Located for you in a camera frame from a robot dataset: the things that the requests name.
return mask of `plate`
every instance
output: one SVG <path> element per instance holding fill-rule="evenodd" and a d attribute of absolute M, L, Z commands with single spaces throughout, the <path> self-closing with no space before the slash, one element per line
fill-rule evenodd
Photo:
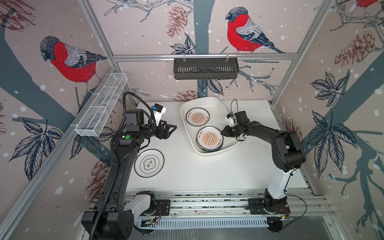
<path fill-rule="evenodd" d="M 140 177 L 153 177 L 164 166 L 164 156 L 156 149 L 148 149 L 137 156 L 135 171 Z"/>
<path fill-rule="evenodd" d="M 197 133 L 196 143 L 206 152 L 218 151 L 223 146 L 223 135 L 215 127 L 204 127 Z"/>
<path fill-rule="evenodd" d="M 209 120 L 209 113 L 203 108 L 192 108 L 185 116 L 187 122 L 194 127 L 204 126 Z"/>

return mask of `bullfinch illustration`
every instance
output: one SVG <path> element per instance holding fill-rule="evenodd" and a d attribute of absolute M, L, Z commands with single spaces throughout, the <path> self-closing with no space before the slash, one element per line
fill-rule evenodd
<path fill-rule="evenodd" d="M 265 36 L 263 30 L 257 26 L 248 16 L 248 11 L 244 7 L 232 8 L 227 17 L 228 20 L 228 40 L 232 46 L 240 51 L 250 51 L 255 49 L 269 48 L 278 53 L 283 53 Z"/>
<path fill-rule="evenodd" d="M 45 61 L 49 59 L 68 80 L 87 83 L 87 90 L 83 92 L 83 96 L 91 92 L 88 90 L 88 80 L 96 75 L 98 64 L 107 59 L 100 54 L 86 51 L 84 48 L 72 47 L 60 42 L 53 36 L 48 36 L 42 40 L 40 51 L 43 59 Z"/>

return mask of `orange patterned plate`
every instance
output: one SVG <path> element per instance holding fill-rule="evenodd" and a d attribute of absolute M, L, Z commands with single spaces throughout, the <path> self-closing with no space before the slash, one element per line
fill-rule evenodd
<path fill-rule="evenodd" d="M 215 127 L 204 127 L 198 132 L 196 142 L 202 150 L 214 152 L 223 146 L 223 136 Z"/>
<path fill-rule="evenodd" d="M 187 122 L 194 127 L 201 127 L 209 120 L 209 113 L 203 108 L 192 108 L 187 112 Z"/>

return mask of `pine cone illustration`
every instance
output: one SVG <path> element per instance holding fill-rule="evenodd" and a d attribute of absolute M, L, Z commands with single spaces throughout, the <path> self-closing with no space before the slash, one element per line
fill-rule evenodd
<path fill-rule="evenodd" d="M 26 0 L 0 0 L 0 19 L 3 20 L 11 9 L 16 12 L 9 16 L 5 24 L 8 29 L 24 31 L 29 24 L 36 25 L 36 17 L 32 14 L 32 10 L 36 8 Z"/>
<path fill-rule="evenodd" d="M 185 92 L 177 92 L 176 98 L 172 98 L 175 102 L 186 102 L 198 98 L 197 92 L 193 90 L 187 90 Z"/>
<path fill-rule="evenodd" d="M 284 122 L 284 126 L 285 126 L 285 129 L 287 131 L 294 131 L 296 132 L 297 134 L 297 137 L 299 138 L 299 141 L 302 142 L 303 141 L 303 134 L 301 133 L 301 129 L 300 127 L 298 127 L 296 125 L 296 123 L 293 123 L 293 119 L 291 118 L 291 121 L 287 119 L 285 119 L 285 122 Z"/>
<path fill-rule="evenodd" d="M 85 189 L 85 191 L 88 192 L 87 196 L 91 198 L 88 205 L 91 204 L 93 199 L 100 196 L 101 192 L 103 191 L 105 181 L 107 180 L 108 173 L 109 167 L 101 161 L 98 161 L 92 168 L 91 178 L 89 180 L 90 184 Z"/>
<path fill-rule="evenodd" d="M 374 47 L 375 35 L 371 31 L 365 31 L 352 39 L 345 48 L 335 56 L 334 64 L 340 64 L 341 67 L 353 65 L 355 62 L 361 62 Z"/>
<path fill-rule="evenodd" d="M 187 25 L 187 12 L 181 6 L 175 5 L 169 11 L 168 18 L 167 34 L 173 38 L 175 35 L 179 35 Z"/>

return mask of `white dot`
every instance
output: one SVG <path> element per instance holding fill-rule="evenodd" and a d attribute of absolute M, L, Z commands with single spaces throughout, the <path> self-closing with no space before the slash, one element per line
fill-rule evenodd
<path fill-rule="evenodd" d="M 57 189 L 55 190 L 55 194 L 56 194 L 56 195 L 59 195 L 59 194 L 61 194 L 62 191 L 63 191 L 63 187 L 59 187 L 59 188 L 57 188 Z"/>

